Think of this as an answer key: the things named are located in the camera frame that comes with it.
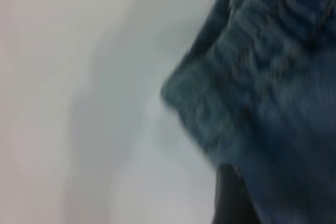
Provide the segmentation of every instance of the blue knit fabric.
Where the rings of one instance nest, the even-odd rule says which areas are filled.
[[[263,223],[336,223],[336,0],[217,0],[162,88]]]

